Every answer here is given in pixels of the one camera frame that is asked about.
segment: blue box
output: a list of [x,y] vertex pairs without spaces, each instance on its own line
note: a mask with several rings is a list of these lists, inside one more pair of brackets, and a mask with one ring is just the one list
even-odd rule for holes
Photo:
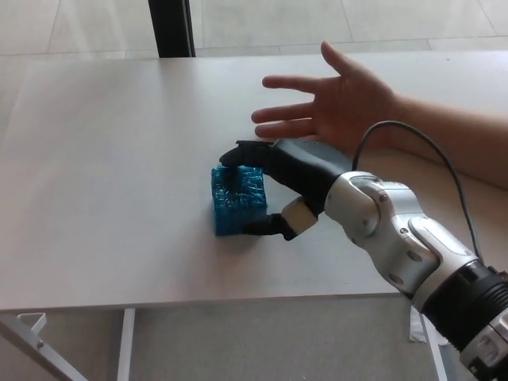
[[216,236],[241,234],[246,223],[267,214],[263,171],[252,167],[212,169]]

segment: table surface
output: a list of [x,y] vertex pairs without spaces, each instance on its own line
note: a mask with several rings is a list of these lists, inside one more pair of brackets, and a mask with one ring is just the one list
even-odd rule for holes
[[[506,109],[507,53],[355,57],[403,93]],[[327,217],[290,243],[214,236],[217,158],[254,138],[253,110],[309,99],[264,89],[275,73],[333,72],[319,56],[33,65],[0,150],[0,310],[394,292]],[[397,152],[363,168],[413,187],[470,243],[443,168]],[[508,194],[464,182],[485,257],[508,268]],[[294,197],[266,188],[272,211]]]

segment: finger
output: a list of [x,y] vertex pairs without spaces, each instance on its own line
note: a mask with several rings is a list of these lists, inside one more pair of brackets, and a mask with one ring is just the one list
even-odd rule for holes
[[290,89],[303,93],[315,93],[320,79],[301,75],[269,75],[263,78],[263,86],[268,89]]
[[321,44],[321,54],[326,63],[333,67],[340,75],[347,75],[358,65],[355,61],[338,52],[326,41]]
[[271,125],[258,125],[256,135],[271,139],[281,139],[285,137],[306,137],[314,134],[314,127],[310,119],[299,121],[281,121]]
[[225,153],[219,159],[225,167],[247,167],[265,168],[272,143],[265,141],[239,140],[238,146]]
[[242,233],[251,236],[274,236],[275,234],[282,234],[286,241],[290,241],[297,236],[282,217],[281,213],[270,214],[260,220],[249,222],[242,227]]
[[266,123],[268,121],[290,121],[291,119],[303,119],[305,117],[312,117],[313,110],[313,103],[272,107],[269,109],[255,111],[254,114],[252,114],[252,121],[254,123]]

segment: robotic hand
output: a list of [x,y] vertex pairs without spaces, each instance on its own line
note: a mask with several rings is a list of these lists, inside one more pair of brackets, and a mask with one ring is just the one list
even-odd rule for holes
[[237,144],[220,158],[222,165],[261,167],[301,195],[280,214],[247,224],[245,233],[280,233],[289,241],[324,211],[460,351],[477,379],[508,379],[508,282],[427,217],[411,189],[351,171],[351,162],[323,143]]

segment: black robotic finger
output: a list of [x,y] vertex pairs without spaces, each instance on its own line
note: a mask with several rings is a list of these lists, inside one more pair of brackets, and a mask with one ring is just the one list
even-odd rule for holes
[[242,233],[254,236],[273,236],[282,234],[291,241],[318,222],[320,209],[314,209],[310,202],[298,197],[286,206],[282,213],[270,214],[260,220],[249,222]]
[[219,161],[225,167],[265,168],[270,157],[273,143],[254,140],[239,140],[238,146],[221,156]]
[[296,238],[297,234],[287,224],[281,213],[270,214],[265,218],[249,222],[242,228],[243,234],[251,236],[274,236],[282,234],[286,241]]

